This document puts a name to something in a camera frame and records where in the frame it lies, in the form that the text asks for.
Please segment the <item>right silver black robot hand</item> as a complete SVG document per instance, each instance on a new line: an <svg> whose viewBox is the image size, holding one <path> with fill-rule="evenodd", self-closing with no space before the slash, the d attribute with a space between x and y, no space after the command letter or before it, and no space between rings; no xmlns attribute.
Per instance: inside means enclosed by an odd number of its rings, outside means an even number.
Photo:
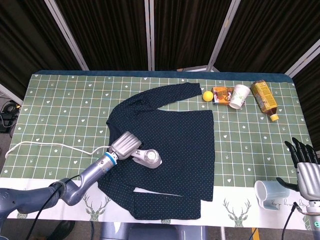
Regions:
<svg viewBox="0 0 320 240"><path fill-rule="evenodd" d="M308 201L320 200L320 158L314 148L309 144L303 144L296 138L292 138L293 143L285 141L284 144L289 149L297 183L285 182L277 177L277 182L284 188L299 192Z"/></svg>

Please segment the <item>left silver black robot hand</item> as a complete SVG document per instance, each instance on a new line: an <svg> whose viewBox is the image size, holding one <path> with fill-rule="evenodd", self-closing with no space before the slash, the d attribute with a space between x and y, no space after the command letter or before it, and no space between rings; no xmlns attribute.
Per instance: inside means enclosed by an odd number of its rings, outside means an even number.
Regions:
<svg viewBox="0 0 320 240"><path fill-rule="evenodd" d="M142 144L142 142L132 133L126 131L108 148L108 152L115 154L118 160L127 159Z"/></svg>

